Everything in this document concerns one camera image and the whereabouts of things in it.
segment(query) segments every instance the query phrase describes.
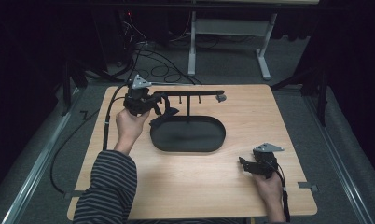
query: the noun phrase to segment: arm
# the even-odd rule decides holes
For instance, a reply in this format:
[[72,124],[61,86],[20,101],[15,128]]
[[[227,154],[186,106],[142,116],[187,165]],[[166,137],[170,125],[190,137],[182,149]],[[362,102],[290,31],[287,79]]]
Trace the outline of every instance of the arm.
[[135,163],[129,155],[142,132],[149,112],[141,117],[127,110],[117,114],[118,142],[114,150],[102,151],[91,171],[90,187],[82,194],[74,223],[125,223],[137,187]]
[[267,216],[270,223],[285,223],[284,209],[281,204],[282,185],[279,176],[273,172],[271,178],[264,175],[254,175],[257,190],[266,205]]

